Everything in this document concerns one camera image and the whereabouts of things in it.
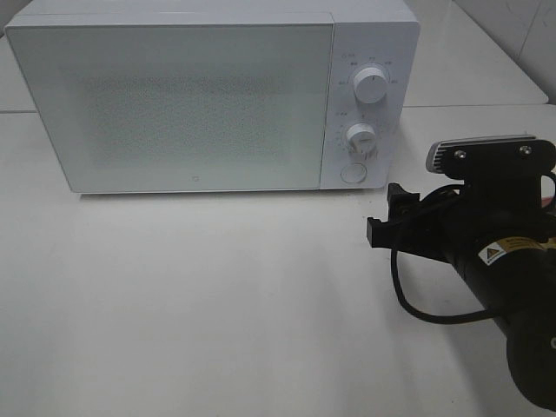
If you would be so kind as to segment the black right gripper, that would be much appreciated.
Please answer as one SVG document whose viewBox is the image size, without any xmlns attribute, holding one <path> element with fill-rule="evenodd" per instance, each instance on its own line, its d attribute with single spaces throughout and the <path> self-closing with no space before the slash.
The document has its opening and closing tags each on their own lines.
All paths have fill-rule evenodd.
<svg viewBox="0 0 556 417">
<path fill-rule="evenodd" d="M 476 256 L 489 244 L 526 240 L 522 252 L 555 258 L 555 203 L 542 201 L 543 175 L 448 184 L 422 196 L 392 182 L 387 219 L 367 219 L 373 248 L 436 261 Z"/>
</svg>

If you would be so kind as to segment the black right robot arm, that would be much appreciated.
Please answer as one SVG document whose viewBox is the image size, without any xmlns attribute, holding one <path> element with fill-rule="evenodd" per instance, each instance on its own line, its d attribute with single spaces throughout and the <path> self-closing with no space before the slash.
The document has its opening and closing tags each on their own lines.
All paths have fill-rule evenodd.
<svg viewBox="0 0 556 417">
<path fill-rule="evenodd" d="M 467 179 L 428 195 L 387 188 L 388 218 L 369 218 L 367 238 L 390 250 L 396 298 L 413 317 L 441 325 L 492 320 L 520 393 L 555 408 L 555 218 L 541 202 L 541 177 Z M 465 314 L 432 314 L 404 294 L 399 254 L 451 265 L 480 303 Z"/>
</svg>

